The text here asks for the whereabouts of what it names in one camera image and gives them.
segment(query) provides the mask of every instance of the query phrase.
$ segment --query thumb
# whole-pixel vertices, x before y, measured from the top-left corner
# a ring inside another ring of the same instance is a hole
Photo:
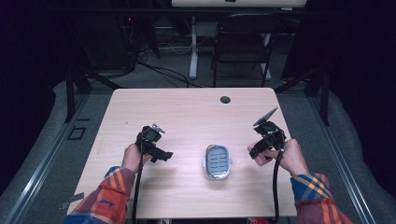
[[[266,157],[272,157],[272,158],[276,159],[278,153],[279,152],[276,151],[276,150],[266,149],[266,150],[264,150],[262,155],[264,155]]]

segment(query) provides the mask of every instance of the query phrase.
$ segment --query gray carpet floor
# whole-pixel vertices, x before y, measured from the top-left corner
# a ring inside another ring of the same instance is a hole
[[[270,65],[272,79],[266,82],[266,87],[275,88],[283,83],[280,77],[291,42],[291,36],[280,36],[276,40]],[[179,49],[177,53],[175,50],[162,49],[161,59],[157,59],[153,53],[148,52],[142,55],[142,59],[145,59],[147,64],[176,70],[187,77],[190,71],[191,52],[181,54],[186,49]],[[202,87],[211,86],[210,59],[211,46],[204,42],[199,48],[198,78],[190,80],[191,82]],[[260,75],[258,69],[251,71],[249,65],[238,68],[222,65],[219,72],[221,76],[230,73],[236,73],[236,76],[244,73],[252,76]],[[126,88],[185,88],[186,86],[185,83],[159,75],[142,65],[137,65],[136,69],[126,76],[113,76],[114,74],[108,71],[101,72],[101,75],[111,78],[113,82]],[[64,124],[66,118],[65,83],[59,84],[54,89],[57,100],[51,116],[22,168],[0,198],[1,223],[7,220],[18,220],[17,223],[62,223],[67,210],[63,203],[69,202],[74,194],[94,137],[111,98],[110,88],[94,79],[90,79],[90,82],[93,86],[90,95],[82,95],[76,91],[79,110],[70,124]],[[260,84],[259,80],[220,81],[219,87],[259,87]],[[339,208],[354,223],[395,223],[396,202],[375,182],[370,170],[362,161],[359,137],[341,102],[331,94],[329,103],[331,126],[324,127],[318,119],[318,100],[305,98],[302,93],[303,89],[304,83],[301,83],[285,93],[279,93],[277,97],[290,135],[300,142],[310,171],[323,173],[329,177],[331,191]],[[85,129],[83,137],[80,140],[67,140],[74,126]],[[340,175],[328,132],[331,132],[337,146],[342,149],[347,167],[353,174],[361,191],[360,194],[373,216],[368,219],[369,221],[364,220],[360,215],[359,206],[351,197],[354,192],[350,192],[346,187],[347,180]],[[20,214],[17,212],[19,217],[10,218],[10,214],[15,214],[15,209],[21,211],[16,204],[21,201],[24,189],[35,175],[36,169],[42,164],[43,158],[46,158],[49,151],[55,147],[59,148],[59,152],[53,155],[53,163],[49,165],[49,171],[43,176],[43,182],[37,187],[37,192],[22,208],[23,211]],[[280,223],[287,223],[287,220],[281,218]],[[297,223],[295,217],[291,218],[291,223]]]

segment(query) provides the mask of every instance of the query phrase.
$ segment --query person's right hand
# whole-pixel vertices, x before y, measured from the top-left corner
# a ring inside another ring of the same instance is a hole
[[[279,151],[266,149],[262,155],[276,159],[278,153]],[[285,151],[280,161],[280,166],[289,171],[291,176],[309,174],[303,152],[297,140],[290,139],[285,143]]]

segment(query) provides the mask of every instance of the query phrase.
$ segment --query chair seat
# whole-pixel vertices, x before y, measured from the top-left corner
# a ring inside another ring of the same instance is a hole
[[[265,62],[265,46],[260,35],[221,35],[218,48],[220,63]]]

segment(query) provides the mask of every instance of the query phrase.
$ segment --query person's left hand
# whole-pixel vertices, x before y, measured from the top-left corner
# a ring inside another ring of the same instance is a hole
[[[149,154],[143,155],[143,164],[151,160],[152,156]],[[125,148],[124,157],[122,159],[122,167],[130,169],[137,174],[140,163],[140,151],[135,144],[129,145]]]

